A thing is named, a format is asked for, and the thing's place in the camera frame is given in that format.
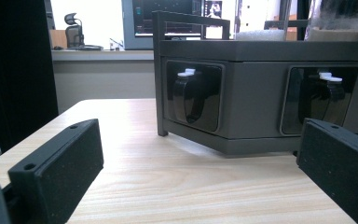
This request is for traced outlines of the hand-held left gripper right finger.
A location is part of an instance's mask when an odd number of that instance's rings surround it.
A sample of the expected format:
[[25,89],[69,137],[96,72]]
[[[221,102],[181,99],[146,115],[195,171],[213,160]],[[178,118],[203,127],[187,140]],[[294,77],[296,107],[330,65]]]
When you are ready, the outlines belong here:
[[358,224],[358,135],[340,126],[306,119],[296,163]]

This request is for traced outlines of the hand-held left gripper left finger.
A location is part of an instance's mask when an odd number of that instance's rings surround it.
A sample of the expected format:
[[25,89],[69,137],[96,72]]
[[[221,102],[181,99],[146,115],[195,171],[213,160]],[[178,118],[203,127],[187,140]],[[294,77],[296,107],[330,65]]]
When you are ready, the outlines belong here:
[[8,170],[15,224],[65,224],[102,169],[99,121],[65,128]]

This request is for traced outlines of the black angular tray box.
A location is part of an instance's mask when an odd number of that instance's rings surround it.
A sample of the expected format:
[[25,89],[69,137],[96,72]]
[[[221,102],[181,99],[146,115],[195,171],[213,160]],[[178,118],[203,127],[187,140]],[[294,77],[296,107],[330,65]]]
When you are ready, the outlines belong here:
[[[343,78],[345,111],[337,125],[358,134],[358,41],[235,41],[224,20],[155,11],[152,21],[158,135],[174,133],[228,156],[295,151],[301,81],[320,72]],[[223,34],[168,40],[168,21],[222,26]],[[173,107],[172,87],[186,68],[200,72],[205,99],[194,123],[178,120]]]

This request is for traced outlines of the black hook with white tab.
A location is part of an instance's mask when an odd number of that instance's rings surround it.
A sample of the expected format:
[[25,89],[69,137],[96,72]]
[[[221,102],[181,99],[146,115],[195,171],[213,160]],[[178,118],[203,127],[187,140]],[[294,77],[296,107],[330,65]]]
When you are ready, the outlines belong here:
[[335,124],[343,122],[346,92],[342,77],[330,72],[310,75],[301,81],[298,101],[298,119],[319,119]]
[[202,114],[204,97],[201,92],[200,72],[186,68],[177,74],[172,87],[174,113],[178,120],[194,123]]

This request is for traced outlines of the black curtain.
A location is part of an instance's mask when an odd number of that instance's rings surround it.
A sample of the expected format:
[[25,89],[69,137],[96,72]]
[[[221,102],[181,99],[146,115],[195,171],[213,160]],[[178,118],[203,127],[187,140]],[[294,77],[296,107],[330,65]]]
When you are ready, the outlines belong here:
[[0,149],[57,116],[44,0],[0,0]]

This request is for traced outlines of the grey window ledge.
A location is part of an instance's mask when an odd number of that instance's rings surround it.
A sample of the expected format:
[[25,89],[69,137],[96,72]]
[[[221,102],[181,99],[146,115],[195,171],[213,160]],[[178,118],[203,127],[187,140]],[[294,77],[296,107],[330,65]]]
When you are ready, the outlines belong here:
[[153,61],[152,50],[53,50],[54,62],[80,61]]

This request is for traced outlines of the black office chair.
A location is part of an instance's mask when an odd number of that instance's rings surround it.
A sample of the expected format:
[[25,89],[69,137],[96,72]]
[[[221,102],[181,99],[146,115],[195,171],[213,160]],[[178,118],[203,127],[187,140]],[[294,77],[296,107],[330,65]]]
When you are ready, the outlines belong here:
[[68,25],[65,29],[67,48],[78,49],[84,46],[84,35],[82,29],[82,21],[76,18],[75,13],[64,16],[64,21]]

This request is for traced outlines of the computer monitor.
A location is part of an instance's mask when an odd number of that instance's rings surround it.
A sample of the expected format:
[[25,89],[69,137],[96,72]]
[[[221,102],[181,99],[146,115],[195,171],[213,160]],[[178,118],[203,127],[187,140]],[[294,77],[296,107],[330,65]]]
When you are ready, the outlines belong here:
[[[221,18],[221,1],[213,0],[122,0],[124,50],[151,50],[153,48],[154,11]],[[168,40],[198,40],[201,33],[207,39],[220,39],[223,27],[189,23],[165,22]]]

